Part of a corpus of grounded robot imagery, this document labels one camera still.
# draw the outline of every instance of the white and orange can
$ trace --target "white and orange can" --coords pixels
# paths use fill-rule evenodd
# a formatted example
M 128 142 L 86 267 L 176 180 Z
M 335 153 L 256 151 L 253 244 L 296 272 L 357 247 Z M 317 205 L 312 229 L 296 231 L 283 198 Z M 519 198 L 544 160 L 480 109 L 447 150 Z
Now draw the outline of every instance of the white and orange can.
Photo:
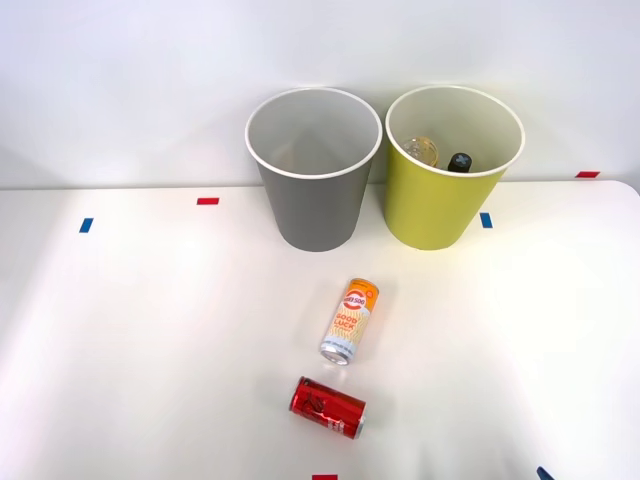
M 378 287 L 354 278 L 333 316 L 329 330 L 320 344 L 320 353 L 338 365 L 348 365 L 353 359 L 369 317 L 378 300 Z

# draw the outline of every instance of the dark bottle cap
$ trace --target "dark bottle cap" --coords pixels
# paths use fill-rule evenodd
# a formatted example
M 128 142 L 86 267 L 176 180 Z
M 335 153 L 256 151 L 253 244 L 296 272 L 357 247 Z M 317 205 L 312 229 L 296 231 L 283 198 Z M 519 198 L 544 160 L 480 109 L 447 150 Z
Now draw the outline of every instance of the dark bottle cap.
M 449 167 L 447 170 L 450 172 L 469 173 L 471 169 L 471 157 L 466 153 L 456 153 L 451 157 Z

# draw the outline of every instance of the soda can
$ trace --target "soda can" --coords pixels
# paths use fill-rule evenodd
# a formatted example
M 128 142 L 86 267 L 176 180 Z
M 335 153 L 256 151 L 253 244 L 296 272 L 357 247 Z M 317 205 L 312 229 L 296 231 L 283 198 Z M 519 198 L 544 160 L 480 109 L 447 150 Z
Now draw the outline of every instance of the soda can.
M 338 432 L 356 439 L 362 432 L 366 403 L 310 378 L 300 377 L 289 410 Z
M 378 300 L 378 293 L 378 287 L 367 280 L 351 280 L 320 344 L 322 355 L 338 365 L 351 362 Z

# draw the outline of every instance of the red can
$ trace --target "red can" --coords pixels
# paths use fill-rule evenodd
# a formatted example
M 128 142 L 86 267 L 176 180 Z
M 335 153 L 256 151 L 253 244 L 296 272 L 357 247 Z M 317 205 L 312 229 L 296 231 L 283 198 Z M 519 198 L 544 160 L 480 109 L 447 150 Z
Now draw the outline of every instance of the red can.
M 289 410 L 345 437 L 358 438 L 366 405 L 362 400 L 300 377 Z

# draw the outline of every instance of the bottle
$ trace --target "bottle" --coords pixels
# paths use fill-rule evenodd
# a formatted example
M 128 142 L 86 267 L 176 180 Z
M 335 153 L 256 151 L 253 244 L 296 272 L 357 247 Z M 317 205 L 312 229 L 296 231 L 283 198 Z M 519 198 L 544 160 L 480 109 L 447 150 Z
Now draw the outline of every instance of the bottle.
M 438 163 L 438 149 L 427 137 L 411 138 L 402 144 L 402 149 L 430 167 L 435 167 Z
M 451 157 L 447 170 L 457 173 L 469 173 L 471 169 L 471 157 L 466 153 L 456 153 Z

